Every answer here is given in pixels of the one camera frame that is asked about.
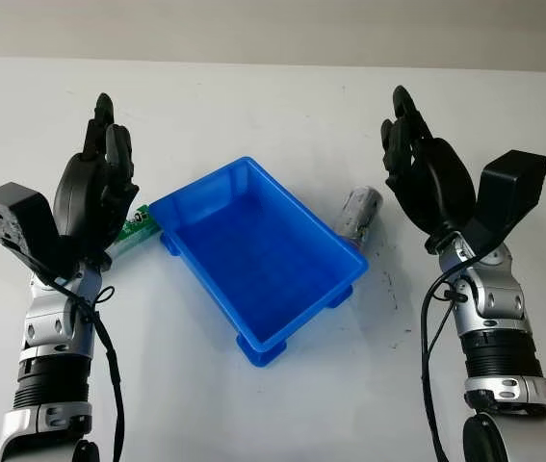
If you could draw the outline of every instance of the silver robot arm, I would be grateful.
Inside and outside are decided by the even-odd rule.
[[[448,283],[452,290],[444,295],[453,303],[466,356],[465,400],[477,412],[463,428],[466,461],[546,462],[546,378],[504,245],[538,203],[546,156],[517,150],[500,156],[483,169],[476,196],[465,165],[445,140],[433,137],[405,88],[395,89],[393,105],[394,121],[381,126],[386,184],[429,235],[427,252],[440,255],[444,271],[421,309],[423,396],[437,460],[448,462],[429,376],[430,352],[441,330],[429,341],[427,320],[435,291]]]
[[[85,264],[64,287],[92,304],[101,275]],[[34,275],[26,314],[18,389],[5,415],[0,462],[98,462],[87,383],[94,332],[74,303]]]
[[[474,256],[462,237],[440,255],[443,271]],[[535,358],[521,286],[505,244],[455,276],[466,301],[454,308],[466,355],[465,401],[477,412],[463,428],[468,462],[546,461],[546,378]]]
[[[114,293],[112,287],[100,292],[101,272],[112,264],[105,250],[139,189],[133,172],[129,131],[114,124],[112,100],[101,93],[83,150],[67,163],[52,211],[39,192],[16,183],[0,186],[0,244],[34,272],[0,462],[98,462],[97,446],[82,439],[91,431],[95,331],[106,348],[117,403],[113,460],[120,458],[124,409],[117,355],[95,304]]]

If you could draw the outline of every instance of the white tabletop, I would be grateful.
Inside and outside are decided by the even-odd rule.
[[[432,133],[478,182],[512,148],[546,154],[546,73],[0,59],[0,185],[52,201],[108,92],[132,135],[134,205],[252,156],[325,222],[354,186],[384,195],[371,268],[351,299],[300,329],[256,369],[185,264],[157,239],[117,260],[102,316],[117,347],[124,460],[435,460],[419,370],[419,311],[439,273],[426,236],[384,185],[380,123],[404,84]],[[507,239],[546,375],[546,183]],[[11,409],[29,271],[0,246],[0,425]],[[433,309],[435,314],[441,310]],[[91,374],[93,433],[110,460],[115,407],[102,348]],[[434,352],[433,395],[451,460],[471,411],[454,324]]]

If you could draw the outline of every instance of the wire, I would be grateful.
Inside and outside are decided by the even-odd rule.
[[[446,325],[446,321],[448,320],[448,316],[453,311],[453,308],[455,308],[455,305],[456,305],[456,302],[454,300],[451,300],[450,305],[448,305],[448,310],[446,310],[446,314],[444,315],[444,318],[442,318],[442,321],[439,323],[439,327],[437,327],[437,332],[435,332],[435,335],[430,341],[429,349],[427,350],[429,359],[430,359],[430,353],[433,351],[433,347],[435,347],[435,343],[437,342],[437,339],[439,339],[439,334],[442,333],[444,325]]]
[[[435,449],[435,455],[438,462],[449,462],[448,457],[446,457],[446,452],[442,448],[441,441],[439,439],[439,432],[437,431],[437,419],[435,417],[435,410],[433,407],[433,397],[430,389],[430,374],[429,374],[429,359],[430,354],[435,347],[435,342],[439,338],[446,320],[448,319],[455,302],[451,301],[451,304],[448,308],[448,311],[444,315],[443,320],[441,321],[433,340],[429,344],[429,333],[428,333],[428,318],[429,318],[429,305],[432,298],[435,298],[435,291],[439,289],[442,284],[449,284],[452,287],[452,284],[447,280],[453,274],[456,274],[460,271],[465,270],[468,267],[471,267],[476,262],[484,258],[489,251],[483,252],[475,257],[472,257],[464,262],[461,262],[457,265],[454,265],[450,269],[447,269],[442,274],[439,275],[435,281],[430,285],[425,298],[423,299],[423,304],[420,312],[420,340],[421,340],[421,362],[422,362],[422,382],[423,382],[423,398],[425,402],[425,412],[427,413],[427,421],[429,422],[429,428],[431,437],[433,440],[433,447]]]
[[[450,287],[450,290],[451,291],[455,291],[455,286],[453,286],[453,284],[449,281],[444,281],[442,284],[448,284],[448,287]],[[450,298],[446,296],[446,293],[444,293],[444,296],[439,296],[439,295],[436,295],[436,294],[433,294],[433,298],[435,298],[436,300],[439,300],[439,301],[450,301]]]
[[[92,302],[92,304],[89,304],[85,298],[75,294],[69,289],[66,289],[60,284],[57,284],[55,281],[44,280],[43,282],[55,291],[65,295],[78,306],[78,308],[85,316],[85,319],[92,322],[92,325],[97,332],[97,336],[99,337],[99,341],[106,348],[108,368],[110,369],[110,380],[112,381],[112,387],[115,393],[115,401],[117,402],[117,425],[115,427],[115,446],[113,461],[118,462],[120,460],[122,445],[125,439],[125,409],[122,402],[122,392],[120,390],[120,373],[118,372],[117,352],[112,345],[112,340],[110,339],[110,334],[108,334],[106,326],[99,317],[99,312],[95,311],[95,306],[97,304],[108,301],[115,294],[115,288],[114,286],[105,287],[99,294],[97,294],[97,297]]]

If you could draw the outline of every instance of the cylindrical can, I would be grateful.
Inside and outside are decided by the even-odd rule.
[[[369,238],[369,226],[381,206],[382,197],[370,186],[355,188],[346,200],[333,230],[359,251]]]

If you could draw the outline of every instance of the blue plastic tray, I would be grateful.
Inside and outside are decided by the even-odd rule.
[[[220,168],[150,205],[161,240],[187,265],[265,366],[322,308],[351,295],[366,260],[253,159]]]

